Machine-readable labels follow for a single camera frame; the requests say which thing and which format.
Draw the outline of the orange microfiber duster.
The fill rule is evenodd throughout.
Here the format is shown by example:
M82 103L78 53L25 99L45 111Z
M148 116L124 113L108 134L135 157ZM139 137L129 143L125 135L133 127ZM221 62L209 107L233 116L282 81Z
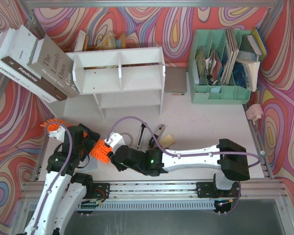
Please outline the orange microfiber duster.
M56 131L59 128L59 123L67 127L72 126L71 124L67 124L65 121L57 118L48 119L40 126L50 133L51 131ZM112 147L108 147L104 140L98 140L93 149L90 151L90 155L102 163L108 164L110 162L108 154L111 151Z

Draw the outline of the white black utility knife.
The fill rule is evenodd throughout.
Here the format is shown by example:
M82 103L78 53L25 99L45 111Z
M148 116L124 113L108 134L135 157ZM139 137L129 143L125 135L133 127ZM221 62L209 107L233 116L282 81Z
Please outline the white black utility knife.
M137 145L136 145L136 150L138 150L138 151L141 149L141 146L142 146L142 140L143 140L145 128L146 128L146 126L142 123L140 131L139 131L139 135L138 135Z

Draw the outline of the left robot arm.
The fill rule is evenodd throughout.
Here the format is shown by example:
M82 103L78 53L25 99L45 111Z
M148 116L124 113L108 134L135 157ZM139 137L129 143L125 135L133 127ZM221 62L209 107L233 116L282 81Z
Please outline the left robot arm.
M67 126L54 119L43 127L50 138L61 143L48 159L44 187L24 235L64 234L78 203L94 189L92 176L75 169L90 157L100 134L83 124Z

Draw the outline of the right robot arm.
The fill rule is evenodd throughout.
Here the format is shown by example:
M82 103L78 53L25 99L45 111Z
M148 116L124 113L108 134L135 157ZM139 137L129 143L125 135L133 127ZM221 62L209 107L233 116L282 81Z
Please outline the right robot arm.
M121 145L108 154L118 171L132 169L145 176L158 177L161 174L188 168L209 168L214 173L213 183L218 190L230 190L234 182L250 179L246 149L229 140L220 139L217 145L203 149L173 151L159 148L146 152Z

